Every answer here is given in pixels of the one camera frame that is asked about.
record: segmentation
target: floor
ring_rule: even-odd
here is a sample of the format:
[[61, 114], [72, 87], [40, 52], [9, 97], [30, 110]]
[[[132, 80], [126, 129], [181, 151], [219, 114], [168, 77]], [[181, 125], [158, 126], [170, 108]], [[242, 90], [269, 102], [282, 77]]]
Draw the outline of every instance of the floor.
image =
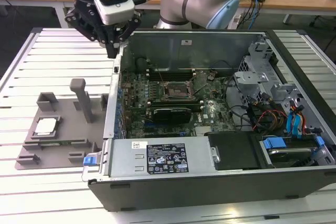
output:
[[[8, 15], [0, 17], [0, 77], [5, 73], [11, 61], [20, 50], [25, 39], [33, 27], [60, 27], [58, 19], [49, 7], [6, 7]], [[142, 18], [142, 28], [151, 28], [159, 20], [158, 11], [146, 11]], [[284, 15], [260, 14], [253, 29], [290, 29], [305, 30], [316, 44], [324, 49], [330, 39], [336, 34], [334, 27], [336, 19], [324, 17], [316, 21], [314, 27], [309, 27], [313, 16], [294, 15], [290, 24], [282, 23]], [[245, 24], [242, 29], [247, 29], [249, 24]], [[327, 55], [336, 60], [336, 41], [327, 50]]]

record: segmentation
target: warning label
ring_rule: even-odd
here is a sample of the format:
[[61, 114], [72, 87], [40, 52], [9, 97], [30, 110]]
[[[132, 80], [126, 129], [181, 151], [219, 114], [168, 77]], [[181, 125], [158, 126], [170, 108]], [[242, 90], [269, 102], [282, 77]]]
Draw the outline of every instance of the warning label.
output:
[[147, 172], [149, 174], [189, 172], [184, 144], [147, 145]]

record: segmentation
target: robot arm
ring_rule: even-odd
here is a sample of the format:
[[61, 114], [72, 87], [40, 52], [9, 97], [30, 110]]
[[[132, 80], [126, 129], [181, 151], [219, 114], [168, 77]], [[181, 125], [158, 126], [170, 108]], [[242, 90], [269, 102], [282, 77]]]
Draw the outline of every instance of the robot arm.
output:
[[[181, 24], [179, 21], [182, 20], [182, 23], [192, 21], [205, 26], [208, 22], [213, 23], [213, 19], [210, 19], [215, 15], [216, 28], [219, 28], [219, 25], [225, 28], [228, 22], [218, 20], [222, 20], [223, 17], [225, 20], [231, 20], [239, 2], [235, 0], [234, 4], [228, 5], [227, 1], [162, 0], [160, 22]], [[104, 44], [108, 57], [115, 58], [119, 44], [127, 40], [141, 23], [140, 13], [135, 11], [135, 6], [145, 2], [146, 0], [75, 0], [75, 7], [67, 14], [66, 22], [89, 40], [97, 40]]]
[[89, 40], [104, 44], [109, 58], [116, 57], [119, 43], [141, 23], [133, 0], [75, 0], [74, 6], [66, 22]]

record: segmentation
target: black cable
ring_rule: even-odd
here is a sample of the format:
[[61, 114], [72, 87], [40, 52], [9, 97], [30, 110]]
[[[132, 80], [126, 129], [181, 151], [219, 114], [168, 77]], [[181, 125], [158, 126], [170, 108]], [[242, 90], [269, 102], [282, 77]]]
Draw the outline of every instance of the black cable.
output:
[[225, 64], [227, 64], [227, 65], [232, 69], [233, 72], [235, 71], [235, 69], [232, 67], [232, 65], [229, 64], [226, 60], [217, 60], [217, 61], [215, 61], [214, 63], [212, 63], [212, 64], [209, 66], [209, 68], [210, 68], [210, 69], [213, 69], [212, 66], [213, 66], [214, 64], [218, 63], [218, 62], [224, 62]]
[[14, 5], [12, 5], [8, 0], [4, 0], [4, 1], [6, 1], [7, 3], [8, 3], [8, 5], [10, 5], [11, 7], [13, 7], [16, 11], [17, 11], [17, 13], [25, 20], [25, 21], [27, 21], [29, 24], [30, 24], [30, 26], [33, 28], [34, 26], [32, 25], [32, 23], [30, 22], [30, 21], [28, 21], [26, 18], [25, 18], [25, 16], [23, 15], [23, 14], [21, 14], [19, 11], [18, 11], [18, 7], [15, 7]]
[[244, 13], [243, 17], [242, 17], [242, 20], [239, 22], [237, 28], [239, 28], [241, 25], [243, 25], [246, 21], [250, 20], [252, 18], [252, 14], [254, 13], [254, 10], [256, 8], [256, 1], [255, 0], [251, 0], [251, 3], [250, 3], [250, 7], [249, 9], [247, 10], [247, 12]]
[[331, 38], [331, 40], [329, 41], [329, 43], [327, 44], [327, 46], [325, 47], [325, 49], [323, 50], [323, 52], [326, 52], [326, 50], [328, 49], [328, 47], [331, 45], [331, 43], [333, 42], [333, 40], [336, 39], [336, 35], [334, 37]]
[[251, 122], [249, 119], [246, 119], [246, 118], [243, 117], [242, 115], [239, 115], [237, 112], [231, 110], [231, 113], [232, 113], [233, 115], [236, 115], [237, 117], [241, 118], [242, 120], [248, 122], [250, 125], [252, 125], [252, 122]]
[[248, 124], [247, 125], [243, 125], [243, 116], [244, 115], [247, 115], [247, 113], [242, 114], [242, 117], [240, 118], [240, 125], [236, 125], [236, 127], [240, 126], [240, 128], [239, 128], [240, 131], [242, 130], [243, 126], [251, 126], [251, 125], [248, 125]]

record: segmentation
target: motherboard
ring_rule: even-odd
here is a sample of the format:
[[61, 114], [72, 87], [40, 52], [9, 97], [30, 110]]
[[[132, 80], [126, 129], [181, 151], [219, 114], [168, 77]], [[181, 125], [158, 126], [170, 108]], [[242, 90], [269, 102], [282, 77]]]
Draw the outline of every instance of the motherboard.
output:
[[121, 76], [126, 138], [204, 136], [235, 129], [214, 71]]

